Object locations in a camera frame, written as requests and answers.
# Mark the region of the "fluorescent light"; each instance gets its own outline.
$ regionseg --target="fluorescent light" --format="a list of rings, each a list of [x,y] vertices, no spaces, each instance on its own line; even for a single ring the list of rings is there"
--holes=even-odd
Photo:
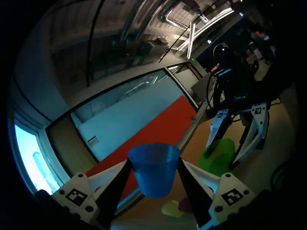
[[[166,76],[167,76],[167,75],[165,75],[163,78],[161,78],[160,80],[158,80],[157,83],[158,83],[159,81],[161,81],[162,79],[164,79]]]
[[[155,79],[154,79],[152,84],[154,84],[156,82],[157,78],[158,78],[158,76],[155,76]]]
[[[190,22],[190,37],[189,37],[189,46],[188,46],[188,54],[187,58],[190,59],[191,57],[191,52],[192,52],[192,45],[194,41],[194,34],[195,34],[195,23]]]
[[[215,16],[214,18],[212,18],[206,25],[204,25],[202,28],[200,28],[194,35],[194,40],[206,29],[208,29],[210,26],[212,26],[213,24],[215,24],[216,22],[218,22],[219,20],[223,19],[224,17],[230,15],[231,13],[233,13],[234,10],[232,10],[231,7],[223,10],[221,13],[219,13],[217,16]],[[186,40],[183,44],[181,44],[178,47],[178,50],[181,51],[184,47],[186,47],[189,44],[189,40]]]
[[[141,85],[142,85],[142,84],[144,84],[144,83],[145,83],[145,82],[143,82],[143,83],[139,84],[138,86],[136,86],[136,87],[134,87],[133,89],[131,89],[131,90],[129,90],[128,92],[126,92],[125,94],[127,94],[127,93],[131,92],[132,90],[136,89],[137,87],[141,86]]]
[[[169,67],[168,69],[176,69],[178,66]]]

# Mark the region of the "ceiling light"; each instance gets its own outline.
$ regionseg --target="ceiling light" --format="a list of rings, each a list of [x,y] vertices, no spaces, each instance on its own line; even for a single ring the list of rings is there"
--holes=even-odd
[[[189,46],[188,46],[188,54],[187,58],[190,59],[191,52],[192,52],[192,45],[194,41],[194,34],[195,34],[195,23],[190,22],[190,37],[189,37]]]
[[[223,10],[221,13],[219,13],[217,16],[215,16],[214,18],[212,18],[205,26],[203,26],[202,28],[200,28],[194,35],[194,40],[206,29],[208,29],[210,26],[212,26],[213,24],[215,24],[216,22],[218,22],[219,20],[223,19],[224,17],[230,15],[231,13],[233,13],[234,10],[232,10],[232,8],[227,8],[225,10]],[[184,47],[186,47],[189,44],[189,40],[186,40],[183,44],[181,44],[178,47],[178,50],[181,51]]]
[[[168,69],[176,69],[178,66],[169,67]]]

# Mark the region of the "ceiling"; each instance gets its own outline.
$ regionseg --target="ceiling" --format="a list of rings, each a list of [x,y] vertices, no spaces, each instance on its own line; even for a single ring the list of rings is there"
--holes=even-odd
[[[158,3],[163,3],[158,8],[157,13],[150,23],[146,26],[144,33],[142,33],[141,41],[156,40],[157,38],[166,39],[166,45],[172,45],[177,38],[183,33],[182,28],[171,25],[168,22],[162,22],[160,17],[162,12],[167,9],[174,0],[144,0],[145,3],[137,14],[134,22],[128,30],[128,40],[124,41],[124,46],[119,42],[121,32],[125,23],[129,20],[131,13],[133,13],[134,5],[140,0],[105,0],[101,11],[97,18],[94,36],[91,48],[91,64],[95,64],[95,60],[99,58],[98,63],[108,62],[110,59],[116,60],[120,63],[118,58],[114,56],[109,57],[114,50],[117,52],[127,49],[139,50],[140,46],[133,42],[137,32],[142,27],[142,23],[150,14],[152,9],[157,7]],[[56,75],[59,85],[63,92],[71,92],[68,90],[72,85],[74,92],[86,87],[86,70],[87,70],[87,48],[89,41],[89,34],[92,27],[93,18],[95,16],[97,7],[101,0],[85,0],[78,1],[75,4],[69,4],[72,0],[59,0],[50,9],[49,13],[45,15],[45,25],[48,26],[48,42]],[[210,8],[212,0],[195,0],[200,11]],[[229,2],[221,0],[219,4],[210,8],[209,13],[205,16],[208,19],[213,18],[223,9],[229,7]],[[180,1],[175,7],[172,7],[172,12],[169,18],[184,24],[190,25],[198,17],[197,13],[189,10],[186,5]],[[189,32],[186,32],[176,46],[188,39]],[[156,59],[162,54],[162,51],[155,53]],[[95,67],[93,71],[106,72],[103,67]],[[94,82],[96,77],[92,75],[91,81]]]

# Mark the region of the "glass window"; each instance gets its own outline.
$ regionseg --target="glass window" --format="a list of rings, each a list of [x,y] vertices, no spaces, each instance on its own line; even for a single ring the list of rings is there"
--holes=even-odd
[[[152,86],[160,85],[169,76],[164,71],[157,71],[143,77],[132,80],[126,84],[118,86],[88,102],[75,110],[76,116],[81,123],[84,123],[112,105],[125,100],[128,97]]]
[[[50,195],[60,186],[53,178],[41,154],[36,136],[15,125],[19,152],[26,171],[37,190],[43,189]]]
[[[185,97],[183,90],[167,72],[159,70],[103,93],[71,115],[93,155],[102,161],[180,97]]]

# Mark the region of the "ceiling pipe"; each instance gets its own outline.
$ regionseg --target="ceiling pipe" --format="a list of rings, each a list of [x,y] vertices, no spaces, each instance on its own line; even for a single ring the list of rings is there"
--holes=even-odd
[[[145,2],[147,0],[137,0],[137,2],[134,4],[133,9],[129,15],[129,18],[122,30],[121,36],[120,36],[120,41],[125,41],[128,36],[129,29],[135,19],[137,18],[138,14],[140,13],[141,9],[143,8]]]
[[[140,26],[140,29],[134,39],[135,42],[139,41],[142,37],[142,35],[144,34],[147,26],[149,25],[149,23],[152,21],[152,19],[156,16],[156,14],[158,13],[158,11],[162,8],[162,4],[165,2],[166,0],[157,0],[157,2],[150,8],[149,13],[147,14],[147,16],[145,17],[143,23]]]
[[[180,1],[178,0],[173,0],[168,7],[165,8],[164,12],[162,12],[161,16],[160,16],[160,20],[161,22],[168,22],[169,24],[182,29],[182,30],[186,30],[188,28],[187,25],[182,24],[176,20],[173,20],[171,18],[169,18],[170,13],[173,11],[173,9],[179,4]]]
[[[173,26],[175,26],[175,27],[178,27],[178,28],[183,29],[183,30],[186,30],[186,29],[187,29],[187,31],[190,31],[190,29],[188,28],[188,26],[186,26],[185,24],[182,24],[182,23],[180,23],[180,22],[178,22],[178,21],[175,21],[175,20],[173,20],[173,19],[168,18],[171,12],[172,12],[172,10],[170,10],[170,11],[168,12],[168,14],[165,16],[165,20],[166,20],[169,24],[171,24],[171,25],[173,25]]]

